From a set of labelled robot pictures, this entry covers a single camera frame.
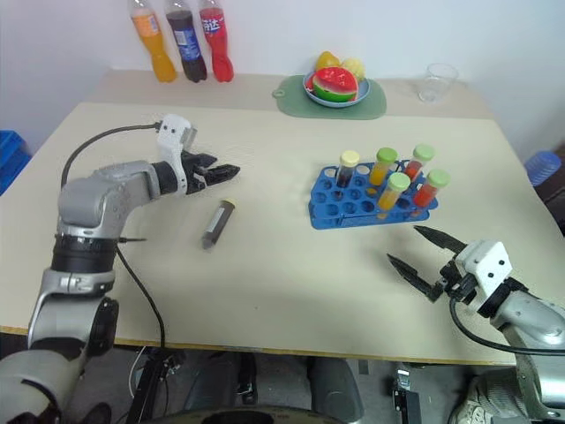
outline plate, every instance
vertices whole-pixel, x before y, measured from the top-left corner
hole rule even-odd
[[[314,93],[311,93],[306,88],[306,82],[313,75],[314,75],[314,72],[310,72],[310,73],[307,73],[304,76],[304,79],[302,80],[302,87],[304,88],[304,91],[306,91],[306,95],[308,97],[310,97],[312,100],[314,100],[318,104],[321,104],[322,106],[326,106],[328,108],[334,108],[334,109],[349,108],[350,106],[353,106],[354,104],[362,102],[363,99],[365,99],[369,95],[369,93],[371,92],[371,84],[369,84],[369,81],[367,81],[367,78],[364,78],[361,81],[359,81],[359,90],[358,90],[358,93],[357,93],[357,95],[358,95],[357,99],[355,99],[352,102],[329,102],[328,100],[323,100],[323,99],[320,99],[319,97],[316,97],[316,95]]]

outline red liquid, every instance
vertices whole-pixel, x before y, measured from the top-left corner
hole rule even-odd
[[[209,7],[200,11],[206,41],[212,50],[212,69],[220,82],[233,79],[233,66],[228,58],[228,31],[223,18],[223,10]]]
[[[404,173],[410,177],[410,181],[414,181],[418,176],[420,169],[422,168],[422,164],[420,162],[411,161],[406,166]]]
[[[427,205],[432,203],[437,192],[438,189],[429,184],[422,185],[422,187],[414,195],[414,204],[420,208],[425,208]]]

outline blue container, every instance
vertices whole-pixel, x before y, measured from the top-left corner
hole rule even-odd
[[[14,131],[0,131],[0,194],[6,191],[31,156],[22,150],[24,141]]]
[[[554,152],[540,151],[525,163],[531,184],[539,186],[561,167],[561,158]]]
[[[404,171],[407,163],[408,161],[396,162],[395,171]],[[426,181],[426,178],[420,173],[409,189],[401,194],[392,209],[381,211],[377,207],[377,201],[387,186],[388,177],[393,171],[388,172],[387,179],[379,188],[369,184],[368,173],[359,172],[364,168],[370,170],[372,167],[372,163],[360,163],[346,188],[337,187],[335,184],[337,166],[328,166],[321,170],[310,192],[311,197],[308,203],[312,227],[316,230],[326,230],[329,228],[425,221],[430,217],[430,209],[439,206],[436,199],[426,208],[419,208],[412,201],[416,191]],[[379,213],[386,213],[387,217],[379,219],[377,218]]]

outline blue test tube rack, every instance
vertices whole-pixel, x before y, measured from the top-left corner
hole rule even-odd
[[[422,172],[408,190],[400,195],[392,209],[381,211],[377,206],[380,195],[387,186],[388,177],[393,172],[403,172],[408,162],[397,161],[396,169],[388,172],[385,182],[379,187],[369,183],[372,163],[360,163],[349,185],[345,188],[336,185],[337,166],[323,168],[310,192],[308,210],[312,227],[316,230],[326,230],[425,221],[430,217],[430,210],[436,209],[439,204],[436,199],[433,199],[427,207],[419,208],[412,201],[416,191],[426,182]],[[387,216],[379,219],[378,214],[387,214]]]

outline red soda bottle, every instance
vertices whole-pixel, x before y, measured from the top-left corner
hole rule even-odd
[[[200,0],[200,19],[206,41],[212,50],[212,69],[220,82],[233,79],[233,66],[228,58],[228,30],[218,0]]]

